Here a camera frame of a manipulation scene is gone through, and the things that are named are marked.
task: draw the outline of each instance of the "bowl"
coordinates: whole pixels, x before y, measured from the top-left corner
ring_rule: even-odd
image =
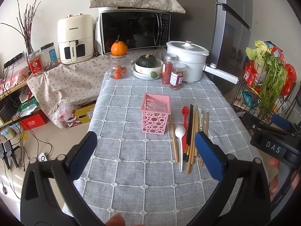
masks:
[[[149,75],[149,76],[151,75],[152,71],[156,72],[157,75],[161,74],[162,70],[163,70],[163,62],[162,62],[162,60],[157,59],[157,58],[156,58],[156,60],[157,60],[158,67],[155,67],[155,68],[141,67],[135,63],[136,72],[141,73],[143,75]]]
[[[136,71],[135,69],[135,65],[133,65],[132,67],[132,72],[133,72],[133,75],[141,80],[156,80],[156,79],[159,79],[161,76],[162,76],[162,72],[160,72],[159,74],[157,74],[157,77],[156,78],[152,78],[151,75],[145,75],[145,74],[141,74],[139,72]]]

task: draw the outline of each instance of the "pink plastic basket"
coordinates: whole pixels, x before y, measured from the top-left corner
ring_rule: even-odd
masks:
[[[168,115],[171,114],[170,96],[145,93],[142,111],[142,132],[163,135]]]

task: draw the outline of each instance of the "human hand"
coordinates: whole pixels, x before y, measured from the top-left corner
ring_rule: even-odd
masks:
[[[125,220],[120,214],[116,214],[106,222],[106,226],[125,226]]]
[[[268,159],[268,164],[272,167],[275,167],[277,169],[279,169],[279,161],[275,158],[269,158]],[[300,174],[297,174],[297,176],[295,177],[294,181],[292,182],[292,189],[295,189],[297,187],[297,184],[300,180]],[[273,197],[273,194],[276,192],[278,188],[278,174],[272,179],[272,181],[270,182],[270,195],[271,195],[271,198]]]

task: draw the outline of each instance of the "red spoon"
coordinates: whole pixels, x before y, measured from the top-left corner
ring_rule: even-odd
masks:
[[[187,116],[189,115],[189,108],[187,106],[184,106],[182,108],[182,114],[184,116],[184,127],[186,130],[185,135],[182,138],[182,143],[183,143],[183,151],[186,150],[186,146],[187,146]]]

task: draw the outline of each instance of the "blue label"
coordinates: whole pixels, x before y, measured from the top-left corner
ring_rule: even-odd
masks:
[[[56,57],[55,49],[49,50],[49,56],[50,56],[51,62],[57,61],[57,59],[58,59]]]

